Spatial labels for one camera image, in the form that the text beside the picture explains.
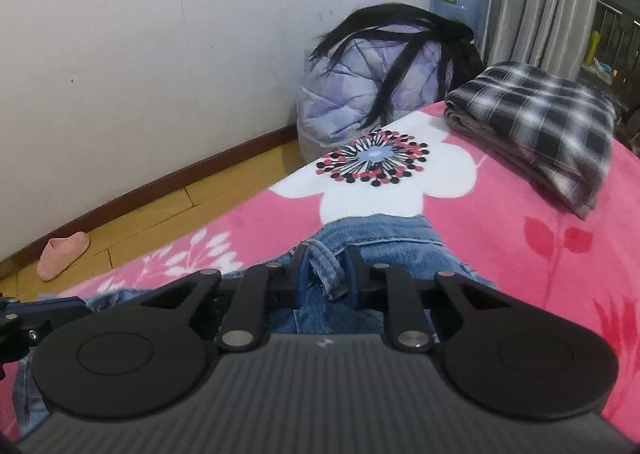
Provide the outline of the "folded black white plaid shirt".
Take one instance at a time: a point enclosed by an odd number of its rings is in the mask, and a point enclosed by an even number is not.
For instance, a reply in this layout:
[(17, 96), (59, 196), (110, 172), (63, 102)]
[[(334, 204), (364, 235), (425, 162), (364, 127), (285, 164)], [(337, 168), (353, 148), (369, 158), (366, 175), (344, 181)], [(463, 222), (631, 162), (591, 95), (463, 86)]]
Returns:
[(616, 112), (585, 85), (521, 62), (499, 62), (446, 97), (451, 128), (559, 198), (594, 210), (613, 154)]

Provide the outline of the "lavender quilted storage bag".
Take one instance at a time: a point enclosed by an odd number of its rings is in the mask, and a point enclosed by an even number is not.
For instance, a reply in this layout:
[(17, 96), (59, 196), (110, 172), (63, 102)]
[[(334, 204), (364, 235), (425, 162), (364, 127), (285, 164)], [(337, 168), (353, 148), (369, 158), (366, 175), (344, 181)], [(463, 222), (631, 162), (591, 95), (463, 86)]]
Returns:
[(311, 51), (296, 102), (300, 151), (312, 161), (476, 78), (474, 33), (404, 3), (355, 10)]

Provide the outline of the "yellow green bottle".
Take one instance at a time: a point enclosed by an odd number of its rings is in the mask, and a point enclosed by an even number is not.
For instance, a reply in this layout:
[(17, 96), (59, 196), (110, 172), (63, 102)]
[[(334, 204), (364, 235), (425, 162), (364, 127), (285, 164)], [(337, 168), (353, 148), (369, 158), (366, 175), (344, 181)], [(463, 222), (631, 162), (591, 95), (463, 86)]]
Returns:
[(593, 30), (590, 34), (589, 42), (587, 45), (587, 52), (584, 58), (584, 65), (589, 67), (592, 65), (594, 58), (596, 58), (598, 46), (601, 40), (601, 33)]

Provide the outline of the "metal balcony railing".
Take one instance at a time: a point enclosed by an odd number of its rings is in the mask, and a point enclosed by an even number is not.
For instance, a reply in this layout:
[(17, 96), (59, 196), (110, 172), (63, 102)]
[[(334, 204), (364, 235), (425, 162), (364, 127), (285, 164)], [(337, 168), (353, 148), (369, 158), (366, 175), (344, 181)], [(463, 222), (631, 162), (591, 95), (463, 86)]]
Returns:
[(594, 64), (608, 85), (623, 85), (639, 76), (639, 21), (599, 1), (593, 30), (600, 36)]

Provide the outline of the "pink slipper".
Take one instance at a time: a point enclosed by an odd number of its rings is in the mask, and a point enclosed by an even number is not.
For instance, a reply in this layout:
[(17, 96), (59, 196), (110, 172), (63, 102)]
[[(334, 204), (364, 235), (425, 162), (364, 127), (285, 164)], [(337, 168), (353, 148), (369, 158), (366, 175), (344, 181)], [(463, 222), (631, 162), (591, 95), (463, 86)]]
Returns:
[(37, 263), (36, 273), (41, 281), (53, 281), (89, 248), (90, 237), (76, 232), (70, 237), (51, 238), (44, 246)]

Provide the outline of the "pink floral bed blanket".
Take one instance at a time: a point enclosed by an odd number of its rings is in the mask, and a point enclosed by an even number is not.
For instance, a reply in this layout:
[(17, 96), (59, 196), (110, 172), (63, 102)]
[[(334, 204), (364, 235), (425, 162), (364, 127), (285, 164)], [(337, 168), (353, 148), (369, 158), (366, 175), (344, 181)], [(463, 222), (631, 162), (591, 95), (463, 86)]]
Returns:
[[(288, 264), (344, 218), (424, 215), (493, 289), (452, 271), (416, 279), (434, 346), (382, 333), (275, 333), (252, 351), (216, 336), (251, 266)], [(157, 319), (186, 388), (151, 411), (58, 408), (30, 434), (1, 385), (17, 453), (634, 453), (639, 448), (639, 162), (613, 148), (587, 218), (452, 131), (442, 107), (309, 163), (209, 225), (60, 298), (141, 296), (74, 324), (84, 339), (140, 338)]]

